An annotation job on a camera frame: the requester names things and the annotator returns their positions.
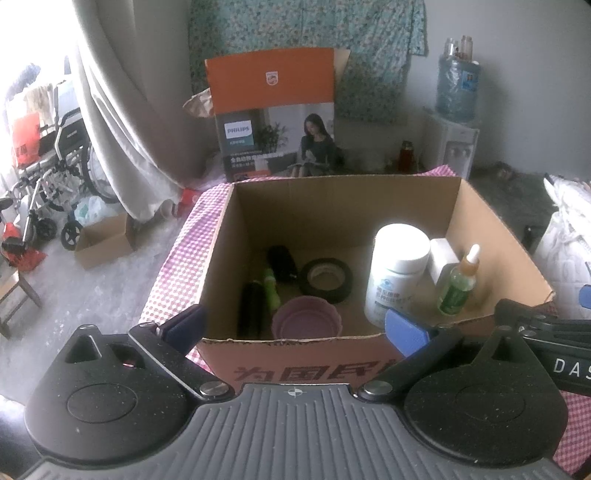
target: cardboard box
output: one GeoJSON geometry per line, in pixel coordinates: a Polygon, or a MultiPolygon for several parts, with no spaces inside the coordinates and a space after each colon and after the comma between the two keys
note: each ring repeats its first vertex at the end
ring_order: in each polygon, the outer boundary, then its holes
{"type": "MultiPolygon", "coordinates": [[[[197,301],[209,311],[207,338],[197,348],[213,372],[240,389],[245,382],[346,382],[358,387],[399,360],[400,353],[363,313],[374,236],[389,223],[409,223],[430,238],[446,237],[461,257],[482,246],[478,284],[464,311],[450,319],[436,307],[437,292],[425,274],[414,299],[417,319],[457,322],[470,333],[488,333],[498,300],[529,306],[553,298],[551,287],[512,233],[460,178],[343,176],[270,180],[232,187],[217,226],[197,301]],[[353,291],[336,305],[339,338],[266,340],[236,338],[241,289],[260,279],[265,251],[286,245],[298,266],[335,257],[353,271],[353,291]]],[[[299,295],[278,285],[283,301],[299,295]]]]}
{"type": "Polygon", "coordinates": [[[348,57],[347,50],[285,48],[206,60],[228,181],[287,174],[304,151],[324,156],[307,155],[312,163],[336,156],[335,80],[348,57]],[[322,148],[304,142],[304,123],[311,118],[327,138],[322,148]]]}
{"type": "Polygon", "coordinates": [[[85,270],[134,251],[132,218],[127,213],[106,218],[82,229],[76,260],[85,270]]]}

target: metal screw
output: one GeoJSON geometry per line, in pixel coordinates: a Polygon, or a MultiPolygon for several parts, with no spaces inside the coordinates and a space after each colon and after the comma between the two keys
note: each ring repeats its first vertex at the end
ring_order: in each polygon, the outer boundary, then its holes
{"type": "Polygon", "coordinates": [[[199,392],[205,398],[215,398],[225,395],[230,390],[224,382],[206,382],[199,388],[199,392]]]}
{"type": "Polygon", "coordinates": [[[367,382],[363,389],[369,395],[388,395],[392,390],[392,385],[388,382],[383,382],[381,380],[372,380],[371,382],[367,382]]]}

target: philips logo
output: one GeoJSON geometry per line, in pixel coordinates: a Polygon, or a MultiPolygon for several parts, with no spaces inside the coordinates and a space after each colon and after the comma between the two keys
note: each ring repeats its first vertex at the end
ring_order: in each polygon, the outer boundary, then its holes
{"type": "Polygon", "coordinates": [[[241,138],[252,135],[252,124],[250,120],[224,124],[226,138],[241,138]]]}

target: gray ribbed surface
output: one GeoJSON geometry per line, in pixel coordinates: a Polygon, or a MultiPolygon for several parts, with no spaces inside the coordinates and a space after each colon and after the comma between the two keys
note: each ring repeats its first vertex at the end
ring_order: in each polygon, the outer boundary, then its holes
{"type": "Polygon", "coordinates": [[[239,398],[197,409],[187,429],[126,467],[75,471],[48,462],[28,480],[565,480],[549,460],[491,470],[461,465],[419,444],[388,406],[345,385],[247,385],[239,398]]]}

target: teal floral fabric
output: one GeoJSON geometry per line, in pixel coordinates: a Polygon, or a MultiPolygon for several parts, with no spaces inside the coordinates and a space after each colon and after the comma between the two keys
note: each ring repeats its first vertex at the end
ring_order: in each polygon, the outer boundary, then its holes
{"type": "Polygon", "coordinates": [[[206,59],[270,48],[348,48],[336,115],[392,122],[410,56],[426,54],[425,15],[423,0],[193,0],[193,91],[207,88],[206,59]]]}

